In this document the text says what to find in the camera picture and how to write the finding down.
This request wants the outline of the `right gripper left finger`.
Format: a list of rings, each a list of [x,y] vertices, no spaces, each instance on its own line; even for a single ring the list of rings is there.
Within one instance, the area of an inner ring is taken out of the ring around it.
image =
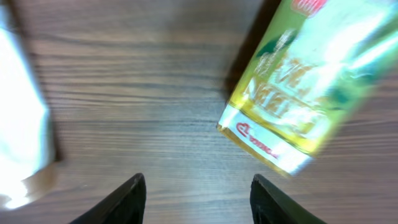
[[[146,182],[137,173],[71,224],[143,224]]]

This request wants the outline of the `white cream tube gold cap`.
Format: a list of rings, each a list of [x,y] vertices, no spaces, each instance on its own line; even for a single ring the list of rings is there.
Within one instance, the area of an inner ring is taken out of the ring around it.
[[[12,9],[1,1],[1,210],[43,197],[55,183],[49,107]]]

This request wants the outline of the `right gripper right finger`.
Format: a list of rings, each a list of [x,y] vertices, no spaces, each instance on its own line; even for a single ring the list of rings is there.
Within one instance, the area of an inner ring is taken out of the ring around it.
[[[261,174],[253,177],[250,205],[255,224],[326,224]]]

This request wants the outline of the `green yellow snack pouch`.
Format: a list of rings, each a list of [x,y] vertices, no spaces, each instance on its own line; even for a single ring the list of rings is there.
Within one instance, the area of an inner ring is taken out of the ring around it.
[[[295,175],[396,62],[396,0],[282,1],[217,128]]]

